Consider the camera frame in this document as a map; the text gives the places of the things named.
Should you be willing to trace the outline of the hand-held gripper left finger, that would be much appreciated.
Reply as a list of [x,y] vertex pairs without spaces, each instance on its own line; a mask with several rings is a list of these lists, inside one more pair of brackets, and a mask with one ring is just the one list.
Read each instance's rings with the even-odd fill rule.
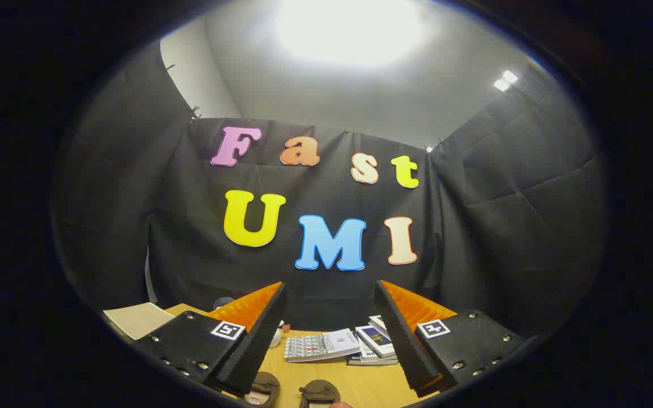
[[186,310],[134,342],[174,375],[242,397],[251,391],[287,304],[275,282],[212,312]]

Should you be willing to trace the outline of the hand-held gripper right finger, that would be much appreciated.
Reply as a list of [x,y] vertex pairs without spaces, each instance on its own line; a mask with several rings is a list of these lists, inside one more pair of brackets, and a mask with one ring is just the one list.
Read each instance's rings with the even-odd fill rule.
[[473,383],[525,343],[483,312],[454,312],[386,280],[375,283],[374,302],[417,397]]

